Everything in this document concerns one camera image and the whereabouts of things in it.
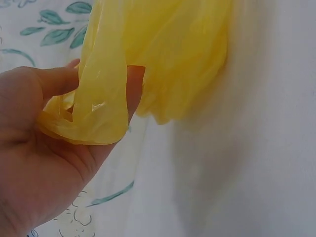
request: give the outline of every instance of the crumpled plastic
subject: crumpled plastic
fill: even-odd
[[[181,119],[224,66],[232,0],[96,0],[75,92],[52,98],[41,130],[74,144],[111,144],[128,130],[127,65],[146,67],[137,113]]]

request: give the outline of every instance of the leaf print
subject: leaf print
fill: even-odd
[[[75,31],[74,28],[70,28],[67,30],[52,30],[48,32],[48,34],[41,41],[40,45],[49,46],[49,45],[65,42],[74,31]]]
[[[34,60],[27,53],[22,52],[20,50],[8,48],[8,49],[0,49],[0,52],[2,52],[3,54],[13,53],[13,54],[21,55],[21,56],[25,57],[27,60],[29,60],[33,67],[36,66]]]
[[[87,2],[77,1],[70,4],[66,8],[66,12],[74,14],[89,14],[92,10],[92,6]]]
[[[45,29],[45,27],[28,27],[28,28],[25,28],[24,30],[21,30],[20,35],[21,36],[29,36],[31,34],[41,32],[44,29]]]
[[[13,2],[18,2],[18,8],[25,7],[28,3],[34,3],[37,0],[13,0]]]
[[[87,32],[87,28],[88,26],[86,25],[77,32],[73,42],[70,45],[71,49],[77,48],[83,44],[83,40],[84,40],[85,33]]]
[[[45,22],[49,25],[63,25],[69,24],[70,22],[65,22],[56,11],[52,10],[42,10],[39,12],[41,18],[40,22]]]
[[[119,196],[121,196],[122,194],[125,194],[127,193],[129,190],[131,190],[132,188],[134,187],[134,181],[131,182],[125,189],[115,193],[115,194],[112,194],[110,196],[107,196],[107,197],[104,197],[104,198],[101,198],[101,199],[95,199],[91,202],[91,205],[87,206],[87,207],[91,207],[91,206],[96,206],[96,205],[100,205],[100,204],[103,204],[105,202],[108,202],[108,201],[111,201]]]

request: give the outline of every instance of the plastic bag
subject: plastic bag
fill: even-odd
[[[146,67],[137,113],[153,114],[159,124],[180,119],[225,63],[231,6],[231,0],[96,0],[79,88],[48,103],[40,128],[72,143],[120,140],[128,129],[127,65]]]

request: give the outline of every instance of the finger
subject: finger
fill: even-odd
[[[143,77],[145,67],[129,66],[127,68],[126,100],[129,114],[129,121],[132,119],[142,96]],[[97,169],[108,157],[116,144],[104,146],[89,146],[92,157],[95,159]]]
[[[32,69],[41,86],[43,99],[63,95],[75,90],[79,85],[78,70],[71,68]]]
[[[128,121],[130,122],[142,97],[145,67],[129,66],[127,68],[126,101]]]
[[[75,68],[80,63],[80,59],[74,59],[69,64],[67,64],[66,68]]]

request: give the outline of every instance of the hand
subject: hand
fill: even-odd
[[[0,236],[26,233],[64,211],[96,174],[115,144],[72,145],[36,128],[52,96],[78,86],[68,68],[17,68],[0,74]],[[143,67],[128,67],[129,119],[141,97]]]

